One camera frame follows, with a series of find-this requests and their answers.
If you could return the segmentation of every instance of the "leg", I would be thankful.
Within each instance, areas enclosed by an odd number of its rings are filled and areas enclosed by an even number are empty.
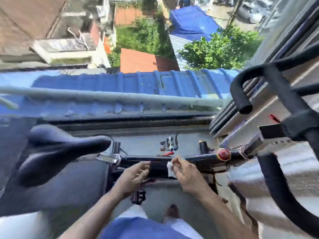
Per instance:
[[[187,222],[179,218],[178,208],[175,204],[170,205],[167,209],[165,215],[162,217],[162,223],[191,239],[203,239]]]
[[[145,218],[145,219],[148,218],[145,211],[139,205],[131,206],[129,209],[127,209],[122,214],[120,214],[118,217],[116,217],[116,219],[123,218],[123,217],[126,217],[126,218],[141,217],[141,218]]]

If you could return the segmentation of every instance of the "white shorts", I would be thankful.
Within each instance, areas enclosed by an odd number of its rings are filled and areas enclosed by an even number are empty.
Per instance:
[[[139,205],[133,205],[128,210],[124,211],[117,218],[132,218],[141,217],[148,219],[145,211]],[[165,216],[163,218],[163,224],[171,227],[175,231],[182,233],[184,236],[191,239],[204,239],[197,231],[195,231],[187,222],[180,218],[173,218]]]

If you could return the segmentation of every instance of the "bare foot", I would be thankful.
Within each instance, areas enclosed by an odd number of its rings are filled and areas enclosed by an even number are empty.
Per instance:
[[[173,217],[179,218],[179,212],[176,204],[171,204],[167,209],[166,213],[162,217],[162,223],[164,222],[164,218]]]

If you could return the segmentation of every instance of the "white cloth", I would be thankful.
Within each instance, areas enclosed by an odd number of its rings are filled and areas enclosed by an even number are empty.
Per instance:
[[[173,167],[172,162],[170,161],[167,162],[168,176],[176,178],[176,175],[174,174],[172,167]]]
[[[139,205],[133,205],[128,210],[124,211],[117,218],[133,218],[142,217],[148,219],[145,211]],[[183,234],[191,239],[204,239],[197,231],[195,231],[187,222],[180,218],[173,218],[165,216],[163,218],[163,224],[171,227],[175,231]]]

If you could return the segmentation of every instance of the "person's left hand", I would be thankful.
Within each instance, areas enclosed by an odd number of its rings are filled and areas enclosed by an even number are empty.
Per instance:
[[[110,192],[120,200],[130,196],[148,175],[150,164],[143,161],[125,169]]]

